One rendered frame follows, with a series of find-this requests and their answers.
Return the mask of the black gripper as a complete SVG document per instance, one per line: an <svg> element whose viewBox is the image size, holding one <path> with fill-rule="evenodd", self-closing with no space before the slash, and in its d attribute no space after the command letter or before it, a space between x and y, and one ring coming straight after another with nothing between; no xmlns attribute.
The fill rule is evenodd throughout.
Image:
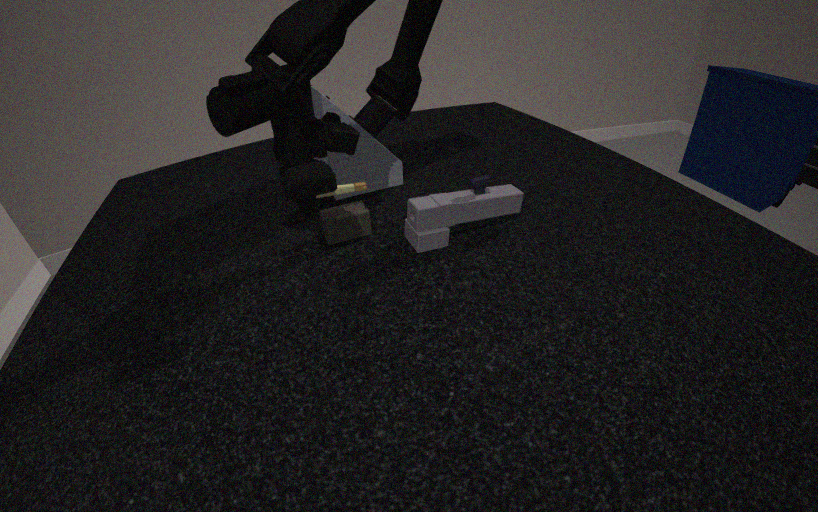
<svg viewBox="0 0 818 512"><path fill-rule="evenodd" d="M297 116L271 120L275 143L275 159L279 161L280 175L287 201L295 201L307 218L314 217L316 195L337 189L335 173L317 157L318 119L314 109Z"/></svg>

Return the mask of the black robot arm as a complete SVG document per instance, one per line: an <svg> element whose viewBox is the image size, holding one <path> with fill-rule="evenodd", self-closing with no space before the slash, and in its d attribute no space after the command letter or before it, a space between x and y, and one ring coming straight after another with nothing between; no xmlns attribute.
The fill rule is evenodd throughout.
<svg viewBox="0 0 818 512"><path fill-rule="evenodd" d="M416 102L422 81L418 64L442 1L409 0L392 57L376 68L366 89L371 99L354 118L349 115L377 141L385 125L394 116L402 122ZM349 25L373 2L300 0L283 11L245 58L251 71L220 77L206 96L218 133L229 137L273 117L313 110L310 80L330 64ZM268 57L272 52L287 64L275 63ZM318 119L318 159L328 157L327 151L354 155L360 133L340 118L326 112Z"/></svg>

